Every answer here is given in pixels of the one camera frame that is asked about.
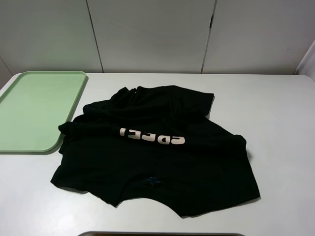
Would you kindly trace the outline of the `black short sleeve t-shirt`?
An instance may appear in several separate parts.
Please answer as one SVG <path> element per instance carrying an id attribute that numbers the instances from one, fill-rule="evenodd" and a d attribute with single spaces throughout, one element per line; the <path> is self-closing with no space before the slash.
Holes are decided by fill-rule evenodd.
<path id="1" fill-rule="evenodd" d="M 246 140 L 208 119 L 212 93 L 161 86 L 122 88 L 87 104 L 63 134 L 51 183 L 116 207 L 151 199 L 180 217 L 260 197 Z"/>

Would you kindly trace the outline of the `light green plastic tray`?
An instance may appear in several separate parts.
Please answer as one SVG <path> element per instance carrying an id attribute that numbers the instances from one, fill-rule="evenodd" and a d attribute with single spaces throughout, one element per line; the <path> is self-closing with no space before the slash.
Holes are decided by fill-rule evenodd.
<path id="1" fill-rule="evenodd" d="M 29 71 L 0 97 L 0 151 L 47 152 L 60 138 L 88 77 L 82 71 Z"/>

